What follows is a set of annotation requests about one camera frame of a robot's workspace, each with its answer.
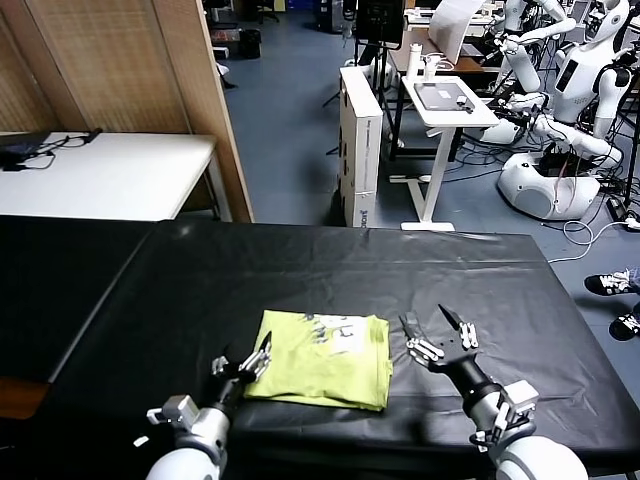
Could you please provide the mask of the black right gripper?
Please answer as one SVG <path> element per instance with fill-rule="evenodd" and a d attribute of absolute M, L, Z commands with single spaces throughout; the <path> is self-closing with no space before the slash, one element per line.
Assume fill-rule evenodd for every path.
<path fill-rule="evenodd" d="M 440 348 L 436 347 L 427 339 L 417 315 L 406 312 L 400 316 L 407 336 L 406 347 L 416 362 L 451 380 L 463 399 L 464 413 L 471 417 L 472 410 L 485 397 L 500 391 L 500 385 L 492 381 L 476 362 L 477 352 L 474 349 L 478 348 L 478 337 L 475 324 L 463 320 L 458 313 L 442 304 L 438 307 L 461 340 L 449 339 Z"/>

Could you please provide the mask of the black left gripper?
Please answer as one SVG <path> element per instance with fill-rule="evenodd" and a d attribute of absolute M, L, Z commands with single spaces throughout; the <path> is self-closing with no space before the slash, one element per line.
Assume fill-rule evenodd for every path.
<path fill-rule="evenodd" d="M 240 365 L 240 347 L 228 343 L 212 361 L 209 380 L 209 406 L 223 413 L 233 413 L 240 404 L 248 383 L 255 383 L 271 363 L 272 332 L 263 338 L 258 349 Z"/>

